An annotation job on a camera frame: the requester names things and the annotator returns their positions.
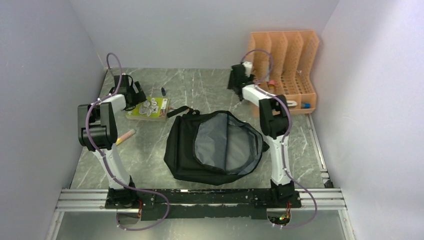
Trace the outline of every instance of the black strap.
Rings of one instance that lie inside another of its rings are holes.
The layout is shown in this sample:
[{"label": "black strap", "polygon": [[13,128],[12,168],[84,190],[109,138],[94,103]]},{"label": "black strap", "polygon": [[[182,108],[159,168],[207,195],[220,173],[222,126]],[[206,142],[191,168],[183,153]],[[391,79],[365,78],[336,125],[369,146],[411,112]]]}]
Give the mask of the black strap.
[{"label": "black strap", "polygon": [[200,111],[199,110],[194,110],[193,108],[191,108],[189,106],[181,106],[181,107],[179,107],[179,108],[177,108],[177,109],[175,109],[175,110],[173,110],[171,112],[168,112],[166,114],[166,116],[168,118],[172,118],[173,116],[175,116],[177,114],[180,114],[180,113],[182,113],[182,112],[184,112],[186,110],[188,110],[188,113],[187,114],[200,114]]}]

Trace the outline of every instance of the marble surface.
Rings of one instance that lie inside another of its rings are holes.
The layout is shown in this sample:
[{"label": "marble surface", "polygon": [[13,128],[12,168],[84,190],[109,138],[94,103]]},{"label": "marble surface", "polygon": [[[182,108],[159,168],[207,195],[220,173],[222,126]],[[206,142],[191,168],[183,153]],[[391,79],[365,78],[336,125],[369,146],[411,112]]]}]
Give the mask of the marble surface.
[{"label": "marble surface", "polygon": [[[211,113],[228,110],[242,121],[260,131],[259,118],[252,115],[247,101],[240,102],[233,91],[227,89],[229,69],[164,69],[124,68],[124,73],[139,81],[146,96],[161,97],[161,87],[170,98],[170,106],[184,105]],[[100,96],[114,86],[113,78],[106,75]],[[118,135],[131,129],[136,134],[117,148],[123,165],[132,176],[135,186],[147,189],[205,189],[205,188],[269,188],[271,179],[271,155],[265,152],[258,167],[249,175],[232,183],[213,186],[181,181],[173,178],[163,158],[166,141],[175,117],[165,122],[128,120],[125,112],[115,115]],[[323,188],[320,167],[310,135],[307,116],[293,115],[293,127],[289,135],[289,165],[293,177],[307,188]],[[100,162],[83,148],[71,184],[72,189],[107,189],[108,180]]]}]

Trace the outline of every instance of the gray wall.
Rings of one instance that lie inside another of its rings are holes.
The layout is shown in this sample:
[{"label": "gray wall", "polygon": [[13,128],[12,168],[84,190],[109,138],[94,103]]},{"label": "gray wall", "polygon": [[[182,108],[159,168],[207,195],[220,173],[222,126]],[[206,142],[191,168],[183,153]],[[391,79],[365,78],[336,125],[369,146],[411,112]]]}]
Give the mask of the gray wall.
[{"label": "gray wall", "polygon": [[71,0],[100,56],[124,67],[229,68],[253,31],[324,29],[339,0]]},{"label": "gray wall", "polygon": [[69,1],[0,1],[0,73],[0,239],[41,240],[105,69]]},{"label": "gray wall", "polygon": [[423,239],[424,2],[341,0],[313,119],[358,240]]}]

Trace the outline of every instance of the cable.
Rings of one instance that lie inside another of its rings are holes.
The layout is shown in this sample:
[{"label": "cable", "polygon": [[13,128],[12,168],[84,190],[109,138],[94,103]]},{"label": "cable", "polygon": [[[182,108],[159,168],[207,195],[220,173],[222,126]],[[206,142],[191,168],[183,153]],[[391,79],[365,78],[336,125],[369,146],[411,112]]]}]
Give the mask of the cable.
[{"label": "cable", "polygon": [[120,180],[118,180],[116,178],[116,176],[112,173],[111,168],[109,167],[109,164],[108,164],[108,162],[106,160],[105,153],[102,150],[100,150],[100,148],[96,145],[96,143],[94,142],[94,140],[93,140],[93,138],[91,136],[91,133],[90,133],[90,122],[89,122],[89,120],[90,120],[90,116],[92,115],[92,112],[93,112],[94,107],[97,104],[101,103],[102,101],[104,101],[104,100],[106,100],[106,99],[108,99],[108,98],[116,95],[117,92],[118,92],[118,90],[119,90],[119,87],[121,86],[122,74],[123,74],[122,73],[121,62],[119,61],[118,56],[116,56],[114,53],[109,52],[107,54],[107,56],[106,56],[107,69],[108,69],[108,71],[110,71],[110,74],[112,74],[113,77],[114,77],[114,74],[113,74],[113,72],[111,70],[111,66],[109,64],[109,56],[110,55],[112,55],[112,56],[115,57],[115,59],[116,59],[116,61],[118,63],[118,66],[119,66],[120,75],[119,75],[118,85],[116,86],[116,89],[115,89],[115,91],[113,93],[109,93],[107,96],[103,97],[102,99],[98,98],[97,101],[95,101],[95,102],[93,102],[91,104],[90,108],[88,109],[87,116],[85,117],[85,130],[87,132],[87,137],[88,137],[88,140],[89,140],[90,144],[94,147],[94,149],[96,149],[96,151],[98,151],[100,153],[101,157],[103,158],[103,164],[104,164],[104,167],[106,168],[107,173],[109,174],[109,176],[116,183],[118,183],[119,185],[121,185],[122,187],[124,187],[126,189],[130,189],[130,190],[134,190],[134,191],[138,191],[138,192],[142,192],[142,193],[155,194],[155,195],[161,196],[165,200],[165,202],[166,202],[166,212],[165,212],[165,214],[163,215],[163,217],[161,219],[159,219],[157,222],[155,222],[154,224],[152,224],[150,226],[146,226],[146,227],[142,227],[142,228],[126,228],[126,227],[123,227],[123,226],[120,225],[119,219],[118,219],[118,216],[119,215],[118,214],[116,215],[116,224],[117,224],[117,227],[118,228],[123,229],[123,230],[126,230],[126,231],[142,231],[142,230],[147,230],[147,229],[153,228],[154,226],[160,224],[168,216],[168,213],[170,212],[170,201],[168,200],[168,198],[165,195],[163,195],[160,192],[146,190],[146,189],[141,189],[141,188],[135,188],[135,187],[132,187],[132,186],[128,186],[127,184],[125,184],[125,183],[121,182]]},{"label": "cable", "polygon": [[302,189],[304,189],[305,190],[305,192],[306,193],[308,193],[309,194],[309,196],[311,197],[311,199],[312,199],[312,201],[313,201],[313,206],[314,206],[314,208],[315,208],[315,210],[314,210],[314,212],[313,212],[313,215],[312,215],[312,217],[311,218],[309,218],[308,220],[306,220],[306,221],[304,221],[304,222],[302,222],[302,223],[299,223],[299,224],[296,224],[296,225],[289,225],[289,226],[281,226],[282,228],[286,228],[286,229],[295,229],[295,228],[299,228],[299,227],[302,227],[302,226],[304,226],[304,225],[306,225],[306,224],[308,224],[308,223],[310,223],[312,220],[314,220],[314,218],[317,216],[317,213],[318,213],[318,206],[317,206],[317,201],[315,200],[315,198],[314,198],[314,196],[312,195],[312,193],[311,193],[311,191],[309,191],[306,187],[304,187],[302,184],[300,184],[299,182],[297,182],[290,174],[289,174],[289,172],[287,171],[287,166],[286,166],[286,160],[285,160],[285,157],[284,157],[284,139],[287,137],[287,135],[289,135],[289,133],[290,133],[290,130],[292,129],[292,117],[291,117],[291,115],[290,115],[290,112],[289,112],[289,109],[287,108],[287,106],[283,103],[283,101],[281,101],[278,97],[276,97],[276,95],[274,95],[274,94],[271,94],[271,93],[269,93],[269,92],[267,92],[267,91],[265,91],[265,90],[263,90],[262,88],[260,88],[259,87],[259,84],[263,81],[263,80],[265,80],[270,74],[271,74],[271,71],[273,70],[273,65],[274,65],[274,58],[273,58],[273,56],[271,55],[271,53],[269,53],[269,52],[267,52],[266,50],[264,50],[264,49],[260,49],[260,48],[256,48],[256,49],[253,49],[253,50],[250,50],[250,51],[248,51],[244,56],[243,56],[243,58],[241,59],[241,62],[243,62],[244,60],[245,60],[245,58],[247,57],[247,55],[249,55],[250,53],[253,53],[253,52],[263,52],[263,53],[265,53],[265,54],[267,54],[268,56],[269,56],[269,69],[268,69],[268,73],[265,75],[265,76],[263,76],[260,80],[258,80],[255,84],[254,84],[254,88],[256,89],[256,90],[258,90],[259,92],[261,92],[262,94],[265,94],[266,96],[269,96],[269,97],[272,97],[273,99],[275,99],[281,106],[282,106],[282,108],[284,109],[284,111],[285,111],[285,113],[287,114],[287,118],[288,118],[288,129],[287,129],[287,131],[285,131],[285,133],[284,133],[284,135],[282,136],[282,140],[281,140],[281,155],[282,155],[282,165],[283,165],[283,169],[284,169],[284,172],[285,172],[285,174],[287,175],[287,177],[290,179],[290,180],[292,180],[293,181],[293,183],[295,183],[295,184],[297,184],[299,187],[301,187]]}]

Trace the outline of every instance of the purple cable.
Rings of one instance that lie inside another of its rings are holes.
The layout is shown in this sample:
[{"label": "purple cable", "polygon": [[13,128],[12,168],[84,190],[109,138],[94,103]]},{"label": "purple cable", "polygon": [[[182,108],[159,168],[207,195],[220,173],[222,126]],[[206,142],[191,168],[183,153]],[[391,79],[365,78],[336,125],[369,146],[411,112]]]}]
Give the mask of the purple cable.
[{"label": "purple cable", "polygon": [[117,227],[118,228],[120,228],[120,229],[123,229],[123,230],[126,230],[126,231],[142,231],[142,230],[147,230],[147,229],[150,229],[150,228],[153,228],[154,226],[156,226],[156,225],[158,225],[158,224],[160,224],[167,216],[168,216],[168,213],[170,212],[170,201],[168,200],[168,198],[165,196],[165,195],[163,195],[162,193],[160,193],[160,192],[156,192],[156,191],[151,191],[151,190],[146,190],[146,189],[140,189],[140,188],[135,188],[135,187],[132,187],[132,186],[128,186],[127,184],[125,184],[125,183],[123,183],[123,182],[121,182],[120,180],[118,180],[117,178],[116,178],[116,176],[112,173],[112,171],[111,171],[111,168],[109,167],[109,164],[108,164],[108,162],[107,162],[107,160],[106,160],[106,155],[105,155],[105,153],[104,152],[102,152],[102,150],[100,150],[100,148],[96,145],[96,143],[94,142],[94,140],[93,140],[93,138],[92,138],[92,136],[91,136],[91,133],[90,133],[90,116],[92,115],[92,112],[93,112],[93,109],[94,109],[94,107],[97,105],[97,104],[99,104],[99,103],[101,103],[102,101],[104,101],[104,100],[106,100],[106,99],[108,99],[108,98],[110,98],[110,97],[112,97],[112,96],[114,96],[114,95],[116,95],[117,94],[117,92],[118,92],[118,89],[119,89],[119,87],[121,86],[121,81],[122,81],[122,66],[121,66],[121,62],[119,61],[119,58],[118,58],[118,56],[116,56],[114,53],[112,53],[112,52],[109,52],[108,54],[107,54],[107,56],[106,56],[106,62],[107,62],[107,69],[108,69],[108,71],[110,71],[110,74],[112,74],[112,76],[114,77],[114,74],[112,73],[112,70],[111,70],[111,66],[110,66],[110,64],[109,64],[109,56],[110,55],[112,55],[112,56],[114,56],[115,57],[115,59],[116,59],[116,61],[118,62],[118,66],[119,66],[119,70],[120,70],[120,75],[119,75],[119,81],[118,81],[118,85],[116,86],[116,88],[115,88],[115,91],[112,93],[112,94],[108,94],[107,96],[105,96],[105,97],[103,97],[102,99],[97,99],[97,101],[95,101],[95,102],[93,102],[92,104],[91,104],[91,106],[90,106],[90,108],[88,109],[88,112],[87,112],[87,116],[85,117],[85,130],[87,131],[87,137],[88,137],[88,140],[90,141],[90,143],[91,143],[91,145],[94,147],[94,149],[96,149],[96,151],[98,151],[99,153],[100,153],[100,155],[102,156],[102,158],[103,158],[103,164],[104,164],[104,167],[106,168],[106,171],[107,171],[107,173],[109,174],[109,176],[115,181],[115,182],[117,182],[119,185],[121,185],[122,187],[124,187],[124,188],[126,188],[126,189],[131,189],[131,190],[134,190],[134,191],[138,191],[138,192],[143,192],[143,193],[149,193],[149,194],[155,194],[155,195],[158,195],[158,196],[161,196],[165,201],[166,201],[166,203],[167,203],[167,208],[166,208],[166,212],[165,212],[165,214],[163,215],[163,217],[161,218],[161,219],[159,219],[157,222],[155,222],[154,224],[152,224],[152,225],[150,225],[150,226],[146,226],[146,227],[142,227],[142,228],[126,228],[126,227],[123,227],[123,226],[121,226],[120,224],[119,224],[119,220],[118,220],[118,214],[116,215],[116,223],[117,223]]},{"label": "purple cable", "polygon": [[258,52],[263,52],[263,53],[266,53],[268,56],[269,56],[269,69],[268,69],[268,73],[265,75],[265,76],[263,76],[260,80],[258,80],[255,84],[254,84],[254,88],[256,89],[256,90],[258,90],[259,92],[261,92],[262,94],[265,94],[266,96],[269,96],[269,97],[272,97],[273,99],[275,99],[275,100],[277,100],[277,102],[282,106],[282,108],[284,109],[284,111],[285,111],[285,113],[287,114],[287,118],[288,118],[288,129],[287,129],[287,131],[285,131],[285,133],[284,133],[284,135],[282,136],[282,140],[281,140],[281,155],[282,155],[282,165],[283,165],[283,167],[284,167],[284,172],[285,172],[285,174],[287,175],[287,177],[290,179],[290,180],[292,180],[293,181],[293,183],[295,183],[295,184],[297,184],[299,187],[301,187],[302,189],[304,189],[305,190],[305,192],[307,192],[308,194],[309,194],[309,196],[311,197],[311,199],[312,199],[312,201],[313,201],[313,206],[314,206],[314,208],[315,208],[315,210],[314,210],[314,212],[313,212],[313,215],[312,215],[312,217],[311,218],[309,218],[308,220],[306,220],[306,221],[304,221],[304,222],[302,222],[302,223],[299,223],[299,224],[296,224],[296,225],[289,225],[289,226],[282,226],[282,225],[280,225],[282,228],[285,228],[285,229],[295,229],[295,228],[299,228],[299,227],[302,227],[302,226],[304,226],[304,225],[306,225],[306,224],[308,224],[308,223],[310,223],[312,220],[314,220],[314,218],[317,216],[317,213],[318,213],[318,206],[317,206],[317,201],[315,200],[315,198],[314,198],[314,196],[312,195],[312,192],[311,191],[309,191],[306,187],[304,187],[303,185],[301,185],[299,182],[297,182],[290,174],[289,174],[289,172],[287,171],[287,166],[286,166],[286,161],[285,161],[285,159],[284,159],[284,139],[287,137],[287,135],[289,135],[289,133],[290,133],[290,130],[292,129],[292,117],[291,117],[291,115],[290,115],[290,112],[289,112],[289,109],[287,108],[287,106],[283,103],[283,101],[281,101],[278,97],[276,97],[274,94],[271,94],[271,93],[269,93],[269,92],[267,92],[267,91],[265,91],[265,90],[263,90],[262,88],[260,88],[259,87],[259,84],[263,81],[263,80],[265,80],[270,74],[271,74],[271,71],[273,70],[273,65],[274,65],[274,58],[273,58],[273,56],[271,55],[271,53],[269,53],[269,52],[267,52],[266,50],[264,50],[264,49],[259,49],[259,48],[256,48],[256,49],[253,49],[253,50],[250,50],[250,51],[248,51],[244,56],[243,56],[243,58],[241,59],[241,62],[243,62],[244,60],[245,60],[245,58],[247,57],[247,55],[249,55],[250,53],[252,53],[252,52],[255,52],[255,51],[258,51]]}]

